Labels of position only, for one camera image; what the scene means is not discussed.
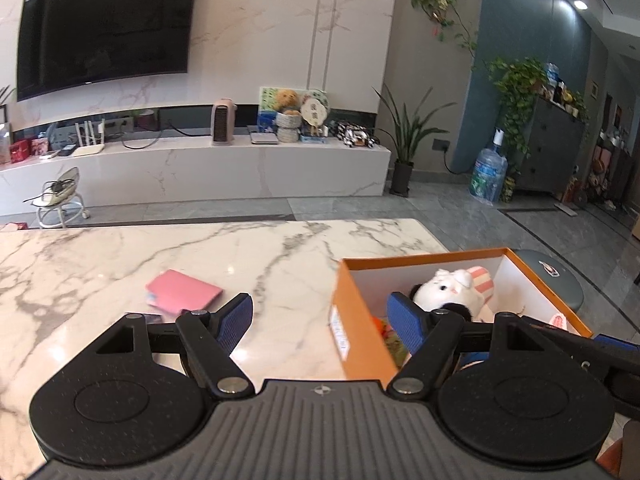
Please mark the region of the person right hand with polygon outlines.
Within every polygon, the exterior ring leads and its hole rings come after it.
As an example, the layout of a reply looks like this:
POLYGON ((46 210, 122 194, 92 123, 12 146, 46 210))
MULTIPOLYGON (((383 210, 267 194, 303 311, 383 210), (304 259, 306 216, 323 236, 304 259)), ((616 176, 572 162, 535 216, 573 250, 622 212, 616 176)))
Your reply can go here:
POLYGON ((609 446, 597 459, 597 463, 612 477, 620 476, 620 464, 623 455, 623 439, 618 439, 609 446))

